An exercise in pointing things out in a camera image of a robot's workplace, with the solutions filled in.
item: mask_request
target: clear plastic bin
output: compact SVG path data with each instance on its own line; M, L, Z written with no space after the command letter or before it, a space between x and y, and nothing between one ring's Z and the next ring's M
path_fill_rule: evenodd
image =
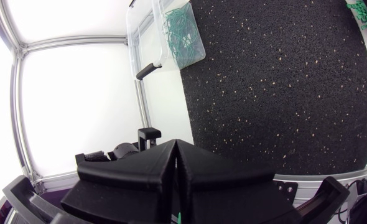
M127 32L133 77L151 63L162 67L169 58L178 69L205 58L187 0L136 0L127 12Z

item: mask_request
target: green object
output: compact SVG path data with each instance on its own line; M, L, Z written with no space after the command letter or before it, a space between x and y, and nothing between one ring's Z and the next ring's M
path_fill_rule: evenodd
M196 52L199 34L190 13L190 3L165 13L164 25L168 27L167 43L179 69L198 61Z
M354 9L357 13L356 18L360 20L364 25L361 26L362 29L367 28L367 7L363 0L358 0L355 4L347 4L348 9Z

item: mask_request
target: aluminum frame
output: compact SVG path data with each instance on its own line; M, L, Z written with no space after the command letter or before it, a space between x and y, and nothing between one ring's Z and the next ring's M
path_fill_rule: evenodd
M14 130L16 149L19 155L22 170L24 174L28 176L39 194L56 190L69 189L73 187L78 180L78 175L75 171L42 177L41 175L36 173L36 171L32 167L30 156L27 150L27 138L24 128L24 120L21 113L21 63L25 55L37 50L46 50L54 47L65 47L79 44L127 44L127 37L125 35L84 35L43 40L39 42L25 44L22 43L16 35L14 27L9 19L9 13L6 10L6 7L2 0L0 0L0 26L2 28L0 29L0 36L2 37L2 39L4 39L6 45L14 54L14 63L11 69L11 119L12 127ZM134 69L138 70L141 67L139 64L140 60L138 58L138 54L136 54L136 58L138 60L136 60ZM145 128L151 127L143 81L135 80L134 85L136 87L137 100L142 118L142 125ZM336 178L343 185L346 185L356 179L367 178L367 167L359 171L349 172L345 174L335 174L330 176ZM297 182L299 184L299 188L297 190L297 194L294 200L294 204L299 205L314 196L314 193L319 188L322 180L326 177L327 175L275 175L274 179L284 182Z
M23 43L19 40L16 30L10 20L9 12L3 2L0 0L0 36L4 43L10 49L14 56L14 62L11 68L10 83L10 106L11 121L14 140L16 145L19 162L21 163L23 174L30 179L35 190L39 194L50 189L64 189L71 187L78 179L76 172L66 174L52 175L42 177L33 166L29 154L29 145L27 144L26 129L22 114L21 97L21 67L25 56L38 50L47 50L56 47L67 47L83 44L125 44L127 45L126 35L80 35L71 37L61 37L49 40L41 40L33 43ZM141 112L142 125L144 128L151 126L149 111L147 109L146 95L143 82L133 81L137 91L137 101Z

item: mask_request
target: black rubber mat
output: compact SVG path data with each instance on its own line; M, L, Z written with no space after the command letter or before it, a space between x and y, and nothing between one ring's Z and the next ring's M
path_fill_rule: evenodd
M206 59L181 70L195 145L279 174L367 163L367 52L345 1L192 1Z

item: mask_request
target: metal bracket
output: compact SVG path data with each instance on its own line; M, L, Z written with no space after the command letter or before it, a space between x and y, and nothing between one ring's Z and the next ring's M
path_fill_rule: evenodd
M45 186L44 186L44 182L39 181L37 183L34 184L34 190L37 192L37 194L42 195L45 193Z
M283 181L274 181L276 187L280 192L284 195L284 197L291 203L294 203L295 195L297 193L298 184L295 182L283 182Z
M39 195L44 194L46 191L44 182L42 182L41 179L42 176L38 174L36 171L33 171L29 174L29 180L30 182L33 183L33 187Z
M16 58L20 58L21 60L24 60L24 58L26 57L26 55L29 54L28 52L23 52L23 51L15 51L15 57Z

